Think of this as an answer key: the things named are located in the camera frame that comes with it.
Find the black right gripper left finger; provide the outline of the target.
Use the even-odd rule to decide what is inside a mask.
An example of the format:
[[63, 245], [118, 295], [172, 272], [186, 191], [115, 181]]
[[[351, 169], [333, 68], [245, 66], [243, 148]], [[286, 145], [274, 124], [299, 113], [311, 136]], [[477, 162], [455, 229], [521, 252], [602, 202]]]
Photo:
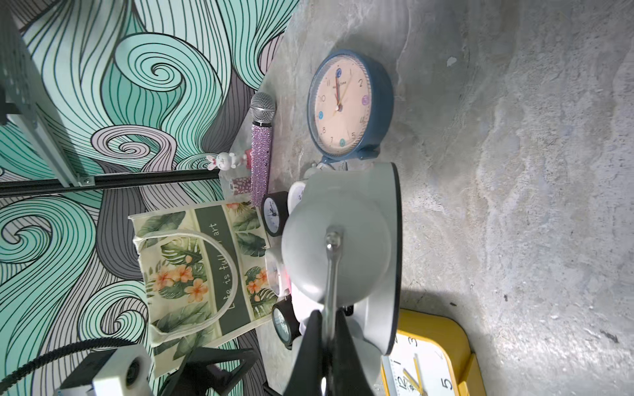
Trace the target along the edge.
[[323, 318], [319, 310], [311, 313], [300, 351], [284, 396], [322, 395], [324, 378]]

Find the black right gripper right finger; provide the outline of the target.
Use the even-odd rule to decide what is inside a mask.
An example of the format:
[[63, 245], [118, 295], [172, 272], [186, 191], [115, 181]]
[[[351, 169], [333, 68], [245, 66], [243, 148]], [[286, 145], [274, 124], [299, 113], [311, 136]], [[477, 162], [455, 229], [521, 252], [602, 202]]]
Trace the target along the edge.
[[373, 395], [342, 310], [335, 315], [335, 333], [329, 340], [329, 350], [328, 395]]

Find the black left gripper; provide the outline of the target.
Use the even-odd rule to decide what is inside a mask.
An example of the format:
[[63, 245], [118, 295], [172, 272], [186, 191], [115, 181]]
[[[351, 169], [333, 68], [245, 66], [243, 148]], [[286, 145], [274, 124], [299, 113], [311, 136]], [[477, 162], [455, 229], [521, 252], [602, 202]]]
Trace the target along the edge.
[[187, 355], [179, 369], [168, 376], [158, 394], [206, 395], [212, 389], [219, 395], [228, 395], [257, 359], [258, 353], [252, 348], [196, 348]]

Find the yellow rectangular alarm clock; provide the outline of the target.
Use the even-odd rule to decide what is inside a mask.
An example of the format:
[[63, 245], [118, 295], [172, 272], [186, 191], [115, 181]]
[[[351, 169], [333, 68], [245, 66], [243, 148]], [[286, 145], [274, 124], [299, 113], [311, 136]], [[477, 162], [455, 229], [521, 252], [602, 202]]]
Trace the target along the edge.
[[387, 395], [485, 395], [476, 354], [454, 320], [401, 309], [391, 354], [382, 358]]

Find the cream floral canvas bag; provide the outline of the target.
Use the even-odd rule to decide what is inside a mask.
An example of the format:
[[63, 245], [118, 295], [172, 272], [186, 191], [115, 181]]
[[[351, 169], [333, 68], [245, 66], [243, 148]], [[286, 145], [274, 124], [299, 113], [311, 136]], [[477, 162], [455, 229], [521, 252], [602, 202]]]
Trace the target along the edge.
[[199, 347], [225, 347], [271, 319], [277, 296], [269, 240], [250, 201], [213, 202], [130, 217], [149, 306], [155, 376]]

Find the white twin-bell alarm clock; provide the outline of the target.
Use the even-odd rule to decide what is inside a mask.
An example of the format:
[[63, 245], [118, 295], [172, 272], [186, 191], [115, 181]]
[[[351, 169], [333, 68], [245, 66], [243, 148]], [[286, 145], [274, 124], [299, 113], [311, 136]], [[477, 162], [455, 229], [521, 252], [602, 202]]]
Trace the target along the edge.
[[[328, 395], [329, 340], [342, 310], [363, 372], [373, 386], [391, 354], [399, 318], [402, 208], [393, 163], [357, 171], [319, 171], [306, 180], [282, 234], [292, 295], [311, 303], [303, 317], [323, 318], [323, 394]], [[305, 333], [294, 346], [294, 366]]]

